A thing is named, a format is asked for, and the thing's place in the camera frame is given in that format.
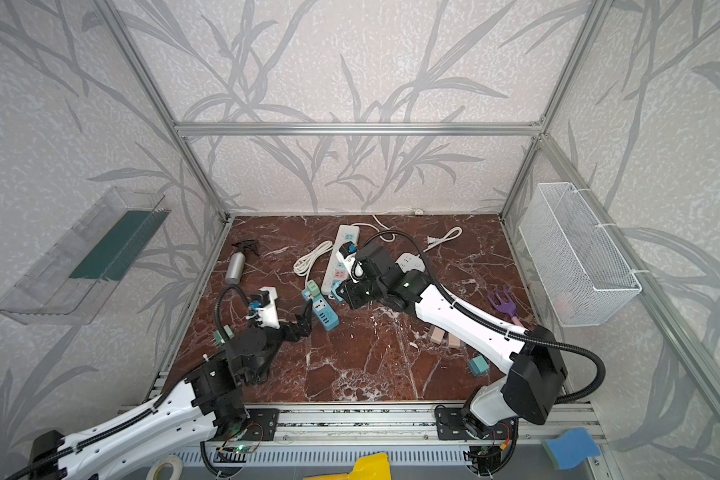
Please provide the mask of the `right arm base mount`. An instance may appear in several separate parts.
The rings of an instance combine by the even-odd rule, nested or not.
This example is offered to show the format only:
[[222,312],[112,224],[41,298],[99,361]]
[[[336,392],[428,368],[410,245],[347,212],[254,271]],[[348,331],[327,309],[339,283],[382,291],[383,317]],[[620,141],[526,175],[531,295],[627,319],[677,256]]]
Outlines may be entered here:
[[434,417],[438,439],[446,441],[511,440],[512,428],[518,421],[517,417],[510,417],[488,426],[471,413],[464,413],[461,407],[446,407],[443,404],[435,406]]

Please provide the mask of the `teal power strip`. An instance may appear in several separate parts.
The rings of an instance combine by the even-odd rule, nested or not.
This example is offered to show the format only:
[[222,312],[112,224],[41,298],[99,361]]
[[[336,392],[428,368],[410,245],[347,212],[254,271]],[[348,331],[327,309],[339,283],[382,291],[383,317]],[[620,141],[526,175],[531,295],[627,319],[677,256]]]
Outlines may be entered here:
[[302,296],[309,302],[312,302],[312,311],[320,320],[325,330],[330,332],[339,326],[340,320],[334,309],[330,306],[323,294],[317,299],[313,298],[307,288],[302,291]]

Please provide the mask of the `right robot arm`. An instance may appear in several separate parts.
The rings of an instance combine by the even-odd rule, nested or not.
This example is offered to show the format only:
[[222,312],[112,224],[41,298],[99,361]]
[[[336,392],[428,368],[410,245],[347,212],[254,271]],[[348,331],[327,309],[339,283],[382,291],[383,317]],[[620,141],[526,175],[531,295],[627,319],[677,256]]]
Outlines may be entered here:
[[[527,329],[463,301],[442,285],[429,264],[404,270],[385,247],[372,242],[362,247],[346,242],[335,257],[348,274],[335,291],[351,308],[378,302],[406,313],[456,335],[503,373],[501,380],[473,392],[462,407],[465,427],[476,438],[514,418],[543,425],[554,406],[584,399],[604,383],[606,366],[599,355],[557,341],[544,327]],[[562,391],[568,378],[565,353],[595,366],[594,379],[569,394]]]

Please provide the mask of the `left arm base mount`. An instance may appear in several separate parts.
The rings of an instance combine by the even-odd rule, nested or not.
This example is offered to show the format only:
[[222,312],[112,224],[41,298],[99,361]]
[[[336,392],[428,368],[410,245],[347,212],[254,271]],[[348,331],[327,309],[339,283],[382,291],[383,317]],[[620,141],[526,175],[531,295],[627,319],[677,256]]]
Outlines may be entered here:
[[235,421],[230,426],[220,429],[215,437],[218,441],[273,441],[278,425],[280,410],[277,408],[253,408],[248,410],[248,417]]

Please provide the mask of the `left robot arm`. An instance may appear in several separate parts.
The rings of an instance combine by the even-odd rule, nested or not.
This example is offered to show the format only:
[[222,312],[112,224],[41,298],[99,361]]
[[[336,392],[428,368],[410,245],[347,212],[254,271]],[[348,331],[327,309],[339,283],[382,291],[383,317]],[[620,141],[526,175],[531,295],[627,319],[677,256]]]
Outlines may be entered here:
[[28,466],[15,479],[117,479],[186,445],[245,428],[243,389],[264,383],[285,342],[310,335],[312,305],[278,327],[252,325],[226,341],[160,396],[114,419],[63,435],[37,437]]

